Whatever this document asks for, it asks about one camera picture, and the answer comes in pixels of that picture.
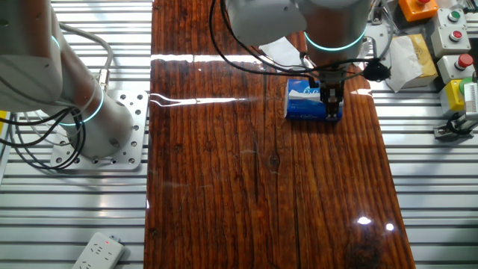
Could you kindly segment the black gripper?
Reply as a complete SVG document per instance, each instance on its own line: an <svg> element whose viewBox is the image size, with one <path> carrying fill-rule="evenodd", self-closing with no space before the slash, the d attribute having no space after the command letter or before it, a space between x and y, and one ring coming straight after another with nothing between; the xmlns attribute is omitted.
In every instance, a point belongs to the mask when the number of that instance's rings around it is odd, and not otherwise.
<svg viewBox="0 0 478 269"><path fill-rule="evenodd" d="M342 117L344 82L320 81L320 100L325 103L326 115L332 120Z"/></svg>

